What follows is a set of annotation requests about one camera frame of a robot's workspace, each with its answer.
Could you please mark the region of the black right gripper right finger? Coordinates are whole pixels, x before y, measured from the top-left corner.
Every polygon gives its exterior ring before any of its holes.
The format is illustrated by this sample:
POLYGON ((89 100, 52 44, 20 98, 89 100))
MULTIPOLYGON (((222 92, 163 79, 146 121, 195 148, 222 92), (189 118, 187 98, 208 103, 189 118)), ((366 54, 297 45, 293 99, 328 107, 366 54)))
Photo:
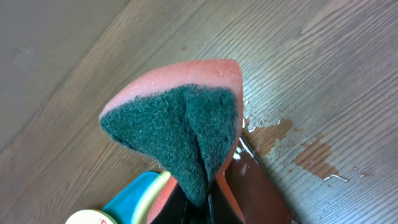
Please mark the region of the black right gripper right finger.
POLYGON ((220 184, 214 180, 207 196, 208 223, 211 224, 243 224, 228 198, 223 193, 220 184))

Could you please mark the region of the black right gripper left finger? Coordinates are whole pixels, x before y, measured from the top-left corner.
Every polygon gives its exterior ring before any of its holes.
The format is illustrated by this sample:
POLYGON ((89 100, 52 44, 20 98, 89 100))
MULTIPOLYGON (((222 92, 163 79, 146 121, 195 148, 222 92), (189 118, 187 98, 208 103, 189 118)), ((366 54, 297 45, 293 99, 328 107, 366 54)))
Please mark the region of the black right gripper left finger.
POLYGON ((196 208, 176 182, 167 182, 150 208, 150 224, 205 223, 205 210, 196 208))

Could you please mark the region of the yellow-green plate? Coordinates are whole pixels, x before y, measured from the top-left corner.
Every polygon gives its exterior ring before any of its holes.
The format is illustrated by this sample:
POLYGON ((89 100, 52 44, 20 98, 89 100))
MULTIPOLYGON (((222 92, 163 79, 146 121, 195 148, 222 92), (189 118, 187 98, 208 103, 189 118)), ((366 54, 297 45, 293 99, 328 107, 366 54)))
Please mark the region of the yellow-green plate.
POLYGON ((156 197, 169 180, 171 174, 168 171, 161 172, 154 181, 145 189, 138 200, 131 218, 131 224, 146 224, 149 210, 156 197))

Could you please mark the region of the yellow plate with ketchup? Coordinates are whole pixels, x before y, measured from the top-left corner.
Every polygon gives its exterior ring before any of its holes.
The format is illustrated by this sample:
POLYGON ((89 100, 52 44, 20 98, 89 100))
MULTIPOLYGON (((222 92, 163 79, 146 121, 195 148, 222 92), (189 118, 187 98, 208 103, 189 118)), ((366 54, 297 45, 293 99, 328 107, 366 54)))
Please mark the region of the yellow plate with ketchup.
POLYGON ((65 224, 118 224, 115 219, 101 210, 80 210, 72 214, 65 224))

